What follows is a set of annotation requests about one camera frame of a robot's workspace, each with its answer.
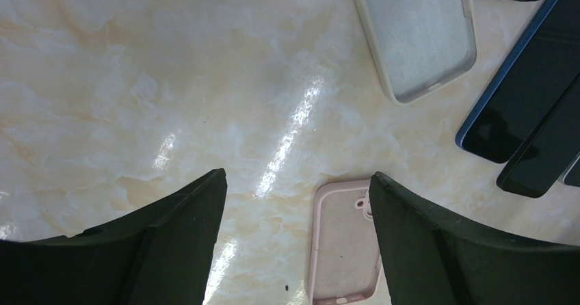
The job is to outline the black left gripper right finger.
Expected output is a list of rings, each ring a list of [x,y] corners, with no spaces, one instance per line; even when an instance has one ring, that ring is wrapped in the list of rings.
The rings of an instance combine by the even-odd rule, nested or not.
[[[579,248],[492,228],[382,172],[369,199],[393,304],[578,304]]]

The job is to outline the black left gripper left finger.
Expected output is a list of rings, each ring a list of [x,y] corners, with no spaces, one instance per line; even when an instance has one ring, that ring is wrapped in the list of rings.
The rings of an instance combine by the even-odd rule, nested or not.
[[[226,172],[73,237],[1,242],[2,304],[201,304]]]

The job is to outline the pink phone case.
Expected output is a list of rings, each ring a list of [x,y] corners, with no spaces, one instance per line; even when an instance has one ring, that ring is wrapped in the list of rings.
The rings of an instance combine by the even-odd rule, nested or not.
[[[368,180],[328,183],[315,193],[307,297],[353,304],[373,297],[382,273]]]

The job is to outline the white-edged black phone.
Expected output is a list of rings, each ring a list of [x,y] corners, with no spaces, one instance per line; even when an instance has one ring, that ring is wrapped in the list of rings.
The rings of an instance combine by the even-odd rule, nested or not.
[[[580,186],[580,171],[579,171],[579,155],[571,162],[571,164],[564,170],[559,178],[559,181],[568,186]]]

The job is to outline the white translucent phone case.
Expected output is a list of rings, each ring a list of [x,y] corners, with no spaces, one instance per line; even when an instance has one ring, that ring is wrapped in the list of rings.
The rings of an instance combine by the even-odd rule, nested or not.
[[[477,59],[473,0],[354,0],[384,93],[412,103]]]

